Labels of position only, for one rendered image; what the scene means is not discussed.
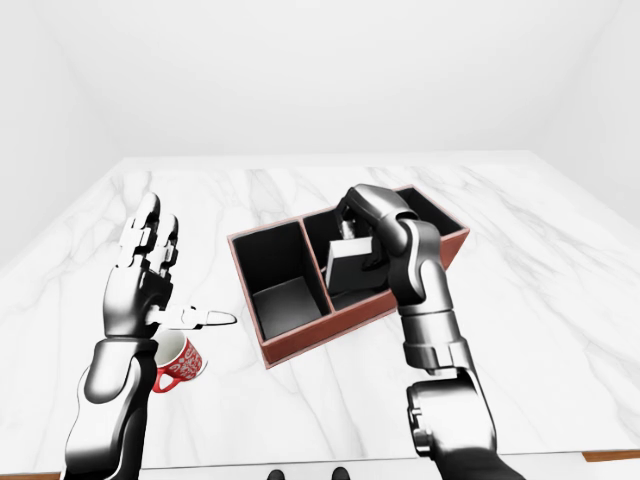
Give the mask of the grey white book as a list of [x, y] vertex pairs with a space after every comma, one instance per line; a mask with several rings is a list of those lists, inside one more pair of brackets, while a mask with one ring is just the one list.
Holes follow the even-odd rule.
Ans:
[[382, 287], [387, 280], [388, 266], [365, 271], [363, 265], [373, 252], [372, 238], [362, 237], [329, 242], [325, 283], [330, 295], [351, 290]]

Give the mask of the red-brown desk caddy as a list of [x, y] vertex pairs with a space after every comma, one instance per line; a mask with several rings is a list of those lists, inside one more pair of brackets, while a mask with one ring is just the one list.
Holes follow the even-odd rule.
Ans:
[[328, 292], [329, 243], [338, 237], [330, 209], [229, 236], [266, 367], [396, 311], [391, 291], [381, 287]]

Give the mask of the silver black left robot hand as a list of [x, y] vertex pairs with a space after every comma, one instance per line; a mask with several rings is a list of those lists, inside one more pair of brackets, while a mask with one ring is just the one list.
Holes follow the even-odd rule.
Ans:
[[170, 269], [178, 257], [179, 222], [161, 213], [159, 197], [147, 193], [125, 224], [120, 254], [110, 272], [103, 300], [105, 335], [148, 339], [158, 329], [199, 330], [233, 325], [229, 312], [171, 306]]

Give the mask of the red patterned mug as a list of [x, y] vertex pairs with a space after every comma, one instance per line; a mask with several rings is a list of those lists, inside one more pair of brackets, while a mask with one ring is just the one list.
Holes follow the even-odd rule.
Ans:
[[193, 380], [203, 371], [203, 357], [182, 331], [158, 331], [152, 339], [158, 344], [154, 356], [154, 393], [168, 393], [179, 383]]

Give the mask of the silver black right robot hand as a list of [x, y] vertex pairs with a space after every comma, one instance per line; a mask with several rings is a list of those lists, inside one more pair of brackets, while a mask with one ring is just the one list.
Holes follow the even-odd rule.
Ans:
[[402, 316], [449, 311], [453, 302], [441, 262], [438, 229], [423, 221], [399, 193], [358, 184], [349, 188], [337, 207], [337, 218], [351, 225], [349, 233], [372, 237], [372, 252], [363, 271], [389, 267], [387, 283]]

